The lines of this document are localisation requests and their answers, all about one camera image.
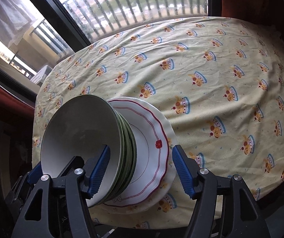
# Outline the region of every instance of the window glass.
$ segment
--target window glass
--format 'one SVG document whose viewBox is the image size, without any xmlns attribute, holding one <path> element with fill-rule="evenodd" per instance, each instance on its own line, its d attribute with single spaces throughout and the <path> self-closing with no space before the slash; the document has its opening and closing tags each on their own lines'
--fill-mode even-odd
<svg viewBox="0 0 284 238">
<path fill-rule="evenodd" d="M 170 18 L 207 15 L 207 0 L 60 0 L 91 42 Z"/>
<path fill-rule="evenodd" d="M 0 0 L 0 69 L 11 77 L 37 93 L 73 53 L 30 0 Z"/>
</svg>

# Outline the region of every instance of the plate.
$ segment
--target plate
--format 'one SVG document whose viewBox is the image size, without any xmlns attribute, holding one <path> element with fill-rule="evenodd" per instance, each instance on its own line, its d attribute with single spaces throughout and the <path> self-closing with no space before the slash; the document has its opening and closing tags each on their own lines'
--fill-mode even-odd
<svg viewBox="0 0 284 238">
<path fill-rule="evenodd" d="M 177 144 L 176 135 L 165 116 L 143 100 L 118 97 L 108 102 L 132 129 L 137 163 L 128 187 L 103 208 L 113 213 L 141 212 L 160 201 L 172 185 L 176 169 L 171 148 Z"/>
<path fill-rule="evenodd" d="M 110 161 L 88 206 L 101 203 L 115 186 L 124 161 L 124 137 L 119 118 L 106 100 L 95 95 L 74 97 L 56 111 L 46 128 L 41 147 L 43 173 L 55 178 L 73 156 L 86 161 L 98 155 L 104 144 L 110 147 Z"/>
</svg>

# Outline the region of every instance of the white plate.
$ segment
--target white plate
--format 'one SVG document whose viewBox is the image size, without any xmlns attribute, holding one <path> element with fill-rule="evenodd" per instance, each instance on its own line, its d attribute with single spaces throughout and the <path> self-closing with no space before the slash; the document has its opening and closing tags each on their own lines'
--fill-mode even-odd
<svg viewBox="0 0 284 238">
<path fill-rule="evenodd" d="M 176 135 L 165 116 L 151 104 L 131 97 L 109 99 L 130 124 L 137 144 L 137 164 L 125 191 L 104 209 L 113 213 L 137 213 L 149 209 L 170 189 L 176 176 L 172 147 Z"/>
</svg>

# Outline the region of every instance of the blue gripper pad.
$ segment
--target blue gripper pad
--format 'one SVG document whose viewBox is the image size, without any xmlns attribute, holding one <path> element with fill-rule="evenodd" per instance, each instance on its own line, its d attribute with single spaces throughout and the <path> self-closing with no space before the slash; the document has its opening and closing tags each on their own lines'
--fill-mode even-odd
<svg viewBox="0 0 284 238">
<path fill-rule="evenodd" d="M 173 147 L 172 154 L 173 154 L 173 162 L 174 162 L 177 174 L 183 185 L 184 192 L 187 195 L 189 195 L 189 197 L 192 199 L 195 196 L 195 190 L 193 187 L 193 178 L 191 176 L 191 173 L 189 172 L 184 162 L 184 159 L 181 156 L 176 146 Z"/>
<path fill-rule="evenodd" d="M 106 146 L 98 159 L 98 162 L 90 175 L 88 195 L 92 198 L 99 190 L 110 161 L 110 148 Z"/>
<path fill-rule="evenodd" d="M 27 182 L 30 185 L 36 184 L 38 180 L 42 177 L 42 175 L 43 175 L 42 165 L 41 162 L 38 162 L 38 164 L 28 174 Z"/>
</svg>

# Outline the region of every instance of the patterned tablecloth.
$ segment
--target patterned tablecloth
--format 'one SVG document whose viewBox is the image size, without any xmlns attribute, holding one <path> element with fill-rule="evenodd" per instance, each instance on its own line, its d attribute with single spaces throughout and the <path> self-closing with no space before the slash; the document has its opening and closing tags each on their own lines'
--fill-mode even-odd
<svg viewBox="0 0 284 238">
<path fill-rule="evenodd" d="M 167 20 L 77 52 L 54 68 L 37 96 L 33 165 L 53 114 L 82 94 L 151 103 L 189 157 L 216 175 L 240 174 L 256 199 L 284 181 L 284 44 L 274 30 L 230 18 Z M 173 228 L 188 225 L 194 204 L 176 176 L 145 212 L 96 206 L 90 213 L 113 226 Z M 220 212 L 218 198 L 216 217 Z"/>
</svg>

